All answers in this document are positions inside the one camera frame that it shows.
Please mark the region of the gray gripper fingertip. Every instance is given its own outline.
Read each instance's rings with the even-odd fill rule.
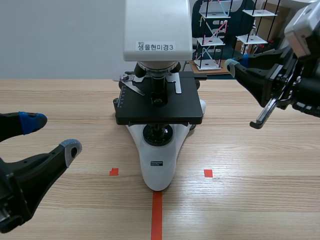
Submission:
[[[65,165],[69,168],[73,160],[81,153],[82,144],[76,139],[68,139],[60,143],[60,145],[64,147]]]
[[[239,64],[238,61],[233,59],[228,59],[224,63],[224,67],[228,70],[232,77],[236,76],[236,68],[235,65]]]

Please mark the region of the white microscope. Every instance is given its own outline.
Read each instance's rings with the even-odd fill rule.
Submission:
[[[113,103],[138,148],[143,179],[154,191],[167,188],[189,131],[202,123],[206,103],[194,77],[180,77],[179,61],[192,60],[189,0],[126,0],[125,61],[134,72],[120,76]]]

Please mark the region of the microscope label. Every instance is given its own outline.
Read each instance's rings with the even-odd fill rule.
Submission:
[[[175,41],[137,41],[135,43],[137,52],[175,52]]]
[[[151,167],[162,167],[164,165],[163,161],[152,161]]]

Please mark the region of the wooden floor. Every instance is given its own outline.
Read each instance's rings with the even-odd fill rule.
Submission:
[[[115,121],[111,80],[2,80],[0,111],[45,114],[37,133],[0,144],[7,162],[46,153],[65,139],[83,150],[34,218],[1,240],[150,240],[153,192],[136,146]],[[319,240],[320,119],[262,110],[234,80],[201,82],[207,110],[163,192],[164,240]],[[119,176],[109,176],[119,168]],[[212,169],[214,178],[204,177]]]

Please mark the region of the gray wall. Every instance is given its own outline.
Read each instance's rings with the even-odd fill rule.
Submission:
[[[122,56],[124,7],[125,0],[0,0],[0,79],[109,79],[133,70]]]

